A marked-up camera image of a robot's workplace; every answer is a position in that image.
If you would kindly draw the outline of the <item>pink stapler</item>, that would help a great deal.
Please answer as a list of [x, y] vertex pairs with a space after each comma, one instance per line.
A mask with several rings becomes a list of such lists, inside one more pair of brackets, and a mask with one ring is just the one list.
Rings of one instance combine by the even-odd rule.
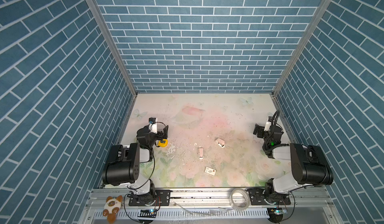
[[202, 160], [204, 158], [204, 149], [202, 147], [199, 147], [198, 155], [199, 155], [200, 160]]
[[218, 144], [221, 148], [224, 148], [225, 147], [225, 141], [220, 139], [220, 138], [217, 138], [215, 140], [216, 144]]

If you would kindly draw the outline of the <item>white staple box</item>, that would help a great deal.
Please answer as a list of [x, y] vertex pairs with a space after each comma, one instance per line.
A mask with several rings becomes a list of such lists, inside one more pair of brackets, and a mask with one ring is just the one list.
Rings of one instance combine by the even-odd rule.
[[212, 169], [212, 168], [209, 168], [209, 167], [206, 167], [205, 168], [205, 173], [206, 174], [209, 174], [211, 176], [215, 176], [216, 175], [216, 170], [215, 169]]

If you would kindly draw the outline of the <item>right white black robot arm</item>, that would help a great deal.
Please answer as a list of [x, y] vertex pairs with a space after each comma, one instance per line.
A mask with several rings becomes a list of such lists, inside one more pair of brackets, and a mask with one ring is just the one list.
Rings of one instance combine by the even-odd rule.
[[283, 129], [277, 124], [266, 122], [266, 126], [255, 125], [254, 135], [264, 141], [264, 154], [275, 161], [289, 161], [291, 171], [279, 178], [271, 178], [265, 184], [262, 197], [265, 202], [275, 204], [285, 201], [293, 191], [307, 188], [329, 186], [334, 174], [318, 146], [283, 144]]

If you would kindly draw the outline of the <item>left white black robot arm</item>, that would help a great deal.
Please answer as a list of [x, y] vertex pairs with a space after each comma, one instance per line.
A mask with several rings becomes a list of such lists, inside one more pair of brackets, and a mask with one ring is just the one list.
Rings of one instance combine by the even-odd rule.
[[103, 184], [127, 188], [132, 206], [149, 206], [159, 201], [161, 194], [157, 194], [151, 177], [145, 178], [141, 174], [140, 164], [152, 163], [151, 174], [154, 174], [154, 146], [167, 142], [168, 130], [168, 125], [159, 131], [157, 123], [148, 124], [137, 131], [135, 143], [112, 146], [102, 171]]

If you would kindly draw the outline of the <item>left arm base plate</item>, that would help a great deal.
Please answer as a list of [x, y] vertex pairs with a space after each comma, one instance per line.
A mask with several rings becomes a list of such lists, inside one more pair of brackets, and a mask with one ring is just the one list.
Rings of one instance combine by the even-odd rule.
[[154, 201], [157, 201], [158, 206], [169, 206], [171, 198], [171, 190], [152, 190], [143, 195], [130, 195], [130, 207], [144, 207], [151, 206]]

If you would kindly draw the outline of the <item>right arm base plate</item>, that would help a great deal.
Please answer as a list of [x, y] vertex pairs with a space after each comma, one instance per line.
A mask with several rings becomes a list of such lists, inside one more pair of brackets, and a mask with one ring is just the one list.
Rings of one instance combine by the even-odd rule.
[[289, 195], [278, 194], [275, 192], [270, 193], [269, 190], [263, 188], [249, 188], [246, 189], [251, 201], [252, 206], [276, 206], [276, 205], [290, 205], [291, 200]]

